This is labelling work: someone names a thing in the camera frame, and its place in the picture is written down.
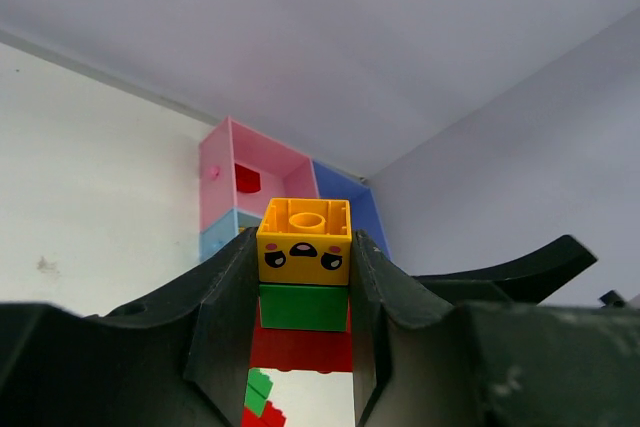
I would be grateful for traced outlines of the red yellow green lego figure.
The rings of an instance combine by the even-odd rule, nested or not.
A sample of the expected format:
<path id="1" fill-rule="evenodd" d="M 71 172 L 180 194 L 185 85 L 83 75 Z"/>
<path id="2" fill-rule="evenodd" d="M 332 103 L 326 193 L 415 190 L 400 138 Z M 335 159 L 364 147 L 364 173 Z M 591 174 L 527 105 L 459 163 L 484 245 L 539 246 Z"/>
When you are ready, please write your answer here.
<path id="1" fill-rule="evenodd" d="M 273 198 L 256 241 L 259 299 L 251 366 L 351 372 L 349 202 Z"/>

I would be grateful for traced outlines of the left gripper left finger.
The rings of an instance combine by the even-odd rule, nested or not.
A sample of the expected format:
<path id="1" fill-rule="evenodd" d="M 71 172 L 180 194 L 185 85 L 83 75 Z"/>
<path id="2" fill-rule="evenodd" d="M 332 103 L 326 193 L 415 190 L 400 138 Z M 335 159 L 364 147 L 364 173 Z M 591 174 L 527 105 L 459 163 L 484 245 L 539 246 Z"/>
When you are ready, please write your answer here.
<path id="1" fill-rule="evenodd" d="M 5 426 L 237 426 L 257 312 L 256 232 L 105 316 L 1 307 Z"/>

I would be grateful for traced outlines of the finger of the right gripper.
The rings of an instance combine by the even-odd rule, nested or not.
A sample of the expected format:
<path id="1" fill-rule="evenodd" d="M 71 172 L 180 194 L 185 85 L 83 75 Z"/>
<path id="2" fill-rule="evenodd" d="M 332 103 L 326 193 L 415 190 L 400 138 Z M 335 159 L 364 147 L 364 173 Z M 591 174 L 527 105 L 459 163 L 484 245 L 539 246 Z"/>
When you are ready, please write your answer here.
<path id="1" fill-rule="evenodd" d="M 575 237 L 563 235 L 517 259 L 476 270 L 416 275 L 444 300 L 538 304 L 597 262 Z"/>

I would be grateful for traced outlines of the red curved lego brick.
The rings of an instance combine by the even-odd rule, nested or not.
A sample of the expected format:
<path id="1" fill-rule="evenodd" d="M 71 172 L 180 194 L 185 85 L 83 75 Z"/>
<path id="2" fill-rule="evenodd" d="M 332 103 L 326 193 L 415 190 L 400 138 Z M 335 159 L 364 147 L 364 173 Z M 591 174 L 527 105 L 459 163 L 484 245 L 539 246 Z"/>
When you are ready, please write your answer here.
<path id="1" fill-rule="evenodd" d="M 250 167 L 234 164 L 236 190 L 243 194 L 255 194 L 261 191 L 261 174 Z"/>

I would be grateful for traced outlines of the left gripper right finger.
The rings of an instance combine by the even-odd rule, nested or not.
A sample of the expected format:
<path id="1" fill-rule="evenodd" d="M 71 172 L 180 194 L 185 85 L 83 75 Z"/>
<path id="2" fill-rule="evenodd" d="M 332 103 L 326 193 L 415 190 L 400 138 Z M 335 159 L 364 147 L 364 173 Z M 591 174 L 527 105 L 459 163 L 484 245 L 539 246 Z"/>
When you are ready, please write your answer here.
<path id="1" fill-rule="evenodd" d="M 364 232 L 351 250 L 359 426 L 635 426 L 639 312 L 452 304 L 397 267 Z"/>

